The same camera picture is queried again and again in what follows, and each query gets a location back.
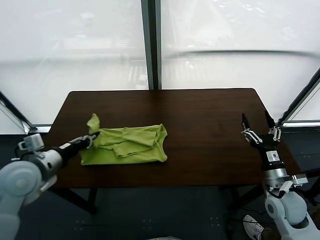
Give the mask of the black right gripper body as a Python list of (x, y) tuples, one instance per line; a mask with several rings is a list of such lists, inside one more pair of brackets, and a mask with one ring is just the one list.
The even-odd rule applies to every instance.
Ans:
[(262, 161), (261, 169), (263, 171), (282, 169), (283, 162), (276, 149), (279, 142), (277, 140), (274, 141), (274, 137), (268, 134), (262, 135), (260, 138), (262, 142), (259, 144), (255, 143), (254, 148), (259, 152)]

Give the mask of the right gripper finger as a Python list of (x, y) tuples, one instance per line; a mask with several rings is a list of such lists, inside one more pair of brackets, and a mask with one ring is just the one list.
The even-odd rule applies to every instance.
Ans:
[(254, 146), (258, 146), (263, 143), (263, 140), (250, 128), (249, 121), (246, 115), (242, 114), (242, 134), (246, 141)]
[(281, 134), (282, 134), (280, 127), (276, 126), (274, 119), (270, 116), (268, 111), (265, 112), (265, 117), (266, 117), (266, 121), (267, 121), (267, 124), (269, 127), (268, 134), (273, 135), (274, 141), (280, 142), (281, 141)]

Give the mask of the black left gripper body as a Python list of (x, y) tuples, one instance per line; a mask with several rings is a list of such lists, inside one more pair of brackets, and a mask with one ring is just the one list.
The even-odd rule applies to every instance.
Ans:
[(77, 155), (79, 151), (89, 148), (91, 144), (90, 136), (77, 137), (59, 146), (59, 154), (63, 160), (69, 160)]

